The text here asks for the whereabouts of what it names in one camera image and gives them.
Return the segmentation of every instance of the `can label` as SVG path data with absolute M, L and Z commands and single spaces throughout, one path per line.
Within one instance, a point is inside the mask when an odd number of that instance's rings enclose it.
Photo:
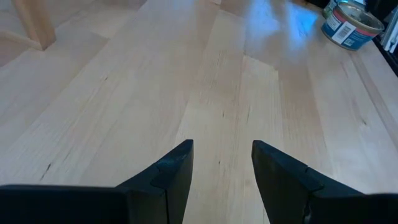
M 376 34 L 366 32 L 352 25 L 341 17 L 336 10 L 333 11 L 323 24 L 322 30 L 332 40 L 351 50 L 358 50 L 362 45 L 376 36 Z

